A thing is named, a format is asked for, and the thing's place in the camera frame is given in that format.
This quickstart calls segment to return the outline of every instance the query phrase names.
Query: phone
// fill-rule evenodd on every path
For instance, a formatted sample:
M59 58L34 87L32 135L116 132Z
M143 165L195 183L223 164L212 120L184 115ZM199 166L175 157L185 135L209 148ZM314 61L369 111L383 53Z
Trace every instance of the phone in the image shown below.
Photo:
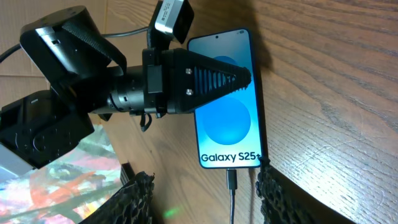
M252 82L195 110L199 163L203 168L259 167L261 125L251 34L237 29L189 40L188 50L250 70ZM195 70L202 80L206 73Z

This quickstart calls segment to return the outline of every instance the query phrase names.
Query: charging cable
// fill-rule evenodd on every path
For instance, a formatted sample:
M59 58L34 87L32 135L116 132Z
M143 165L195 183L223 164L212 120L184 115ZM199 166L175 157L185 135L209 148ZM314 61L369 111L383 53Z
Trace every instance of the charging cable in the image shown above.
M233 224L235 216L235 190L238 189L236 169L226 170L226 186L229 190L229 194L231 195L231 213L229 215L229 224Z

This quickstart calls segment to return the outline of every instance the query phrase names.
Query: robotic arm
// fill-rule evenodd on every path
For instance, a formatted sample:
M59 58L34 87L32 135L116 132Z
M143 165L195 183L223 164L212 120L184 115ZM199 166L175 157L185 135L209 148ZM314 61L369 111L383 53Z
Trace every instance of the robotic arm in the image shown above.
M101 36L87 9L75 6L45 16L21 30L20 44L51 84L2 107L0 176L11 178L63 156L93 132L88 113L108 121L113 113L141 116L191 113L251 82L246 68L184 49L193 20L188 1L159 1L147 29L142 65ZM118 66L109 67L114 61Z

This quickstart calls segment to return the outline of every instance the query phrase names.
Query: green light spot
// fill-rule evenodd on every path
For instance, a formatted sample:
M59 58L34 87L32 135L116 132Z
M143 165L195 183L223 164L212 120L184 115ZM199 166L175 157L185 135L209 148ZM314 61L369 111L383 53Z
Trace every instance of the green light spot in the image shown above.
M172 218L174 217L178 212L180 211L180 208L172 208L166 212L163 213L163 218Z

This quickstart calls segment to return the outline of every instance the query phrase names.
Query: wire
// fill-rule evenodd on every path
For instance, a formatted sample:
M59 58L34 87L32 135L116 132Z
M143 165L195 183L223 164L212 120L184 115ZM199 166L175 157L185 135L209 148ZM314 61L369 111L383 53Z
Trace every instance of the wire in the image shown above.
M139 34L141 32L145 32L147 29L148 29L148 27L143 27L143 28L132 30L132 31L129 31L129 32L116 33L116 34L103 34L102 37L104 37L104 38L126 37L126 36L129 36L129 35L136 35L136 34Z
M141 32L145 32L146 30L148 30L148 27L143 27L143 28L140 28L140 29L132 30L132 31L129 31L129 32L123 32L123 33L102 34L102 37L104 37L104 38L127 37L127 36L130 36L130 35L136 35L136 34L139 34ZM8 58L8 56L12 55L14 52L16 52L19 49L21 49L21 45L17 44L15 46L11 47L10 49L6 50L3 54L0 55L0 63L2 63L2 61L4 61L6 58Z
M231 195L231 213L229 215L229 224L234 224L235 216L235 190L238 189L238 180L236 177L236 169L226 170L226 186Z
M17 44L10 49L6 50L3 54L0 55L0 63L4 61L8 56L12 55L12 53L16 52L17 50L21 49L21 45Z

